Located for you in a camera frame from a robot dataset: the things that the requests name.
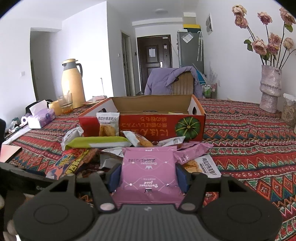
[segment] open cardboard box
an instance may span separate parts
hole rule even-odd
[[[186,140],[202,141],[206,119],[194,95],[111,97],[79,115],[85,137],[99,136],[97,112],[119,112],[120,131],[133,131],[149,141],[182,135]]]

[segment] pink snack package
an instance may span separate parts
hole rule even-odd
[[[174,151],[176,163],[184,164],[204,155],[214,145],[203,142],[183,143],[183,146]]]
[[[176,150],[176,146],[123,148],[120,186],[112,196],[115,203],[178,206],[184,196],[176,176]]]

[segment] glass cup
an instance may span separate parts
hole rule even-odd
[[[73,111],[72,93],[57,98],[63,114],[69,114]]]

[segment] ceiling light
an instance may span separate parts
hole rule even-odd
[[[165,10],[165,9],[159,8],[159,9],[156,9],[156,10],[155,10],[155,13],[156,13],[156,14],[167,14],[168,11]]]

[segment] artificial flower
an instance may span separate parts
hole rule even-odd
[[[248,21],[239,15],[236,15],[234,23],[240,28],[246,28],[248,26]]]
[[[268,25],[269,23],[272,23],[271,16],[269,16],[266,12],[259,12],[258,18],[260,18],[263,24]]]
[[[257,39],[252,43],[253,49],[257,54],[266,55],[267,54],[267,46],[264,44],[264,41]]]
[[[276,46],[276,45],[274,45],[274,44],[272,44],[272,43],[269,43],[269,44],[267,45],[267,48],[268,48],[268,50],[270,51],[270,53],[272,53],[272,54],[274,54],[274,55],[277,55],[277,52],[278,52],[278,50],[279,50],[279,47],[278,47],[278,46]]]
[[[281,46],[281,37],[280,36],[270,33],[270,36],[268,37],[268,39],[269,39],[269,42],[272,43],[273,45],[275,45],[277,47]]]
[[[232,12],[235,16],[244,17],[247,14],[247,10],[242,5],[235,5],[232,7]]]
[[[285,38],[285,40],[283,41],[283,46],[288,50],[293,48],[293,45],[294,45],[294,41],[291,38]]]
[[[285,10],[283,7],[280,8],[281,12],[281,18],[284,20],[286,25],[291,26],[292,24],[296,24],[295,18],[289,13],[287,10]]]

